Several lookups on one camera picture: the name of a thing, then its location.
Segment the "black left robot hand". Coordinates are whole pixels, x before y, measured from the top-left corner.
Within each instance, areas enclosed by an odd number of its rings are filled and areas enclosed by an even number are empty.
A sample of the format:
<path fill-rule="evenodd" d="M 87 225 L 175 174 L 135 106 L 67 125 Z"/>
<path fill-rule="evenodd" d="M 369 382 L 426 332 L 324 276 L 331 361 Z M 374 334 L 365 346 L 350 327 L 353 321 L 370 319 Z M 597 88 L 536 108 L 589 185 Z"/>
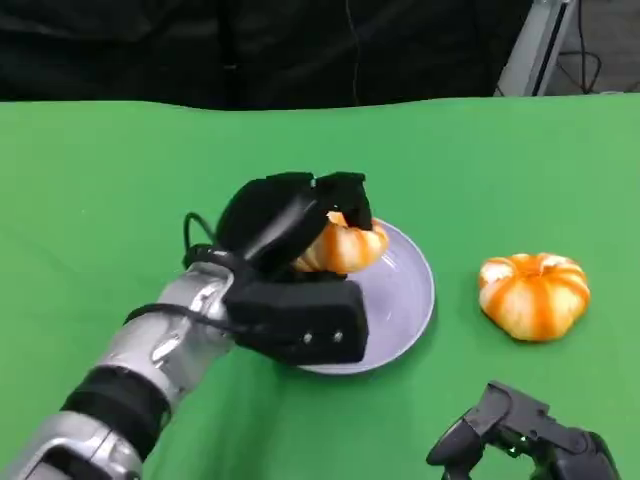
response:
<path fill-rule="evenodd" d="M 223 210 L 216 244 L 257 271 L 279 272 L 321 235 L 331 211 L 351 227 L 373 228 L 365 180 L 356 172 L 284 172 L 251 180 Z"/>

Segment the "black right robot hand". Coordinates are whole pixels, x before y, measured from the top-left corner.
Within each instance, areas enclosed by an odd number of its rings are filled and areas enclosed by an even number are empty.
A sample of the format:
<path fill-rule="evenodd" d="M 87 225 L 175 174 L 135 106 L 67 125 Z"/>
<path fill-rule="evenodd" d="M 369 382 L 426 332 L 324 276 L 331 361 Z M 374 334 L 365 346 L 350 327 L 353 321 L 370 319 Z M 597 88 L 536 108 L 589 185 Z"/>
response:
<path fill-rule="evenodd" d="M 618 479 L 619 470 L 597 433 L 568 427 L 549 415 L 549 405 L 513 387 L 489 382 L 477 404 L 459 417 L 431 448 L 426 463 L 444 479 L 469 479 L 485 448 L 534 463 L 532 479 Z"/>

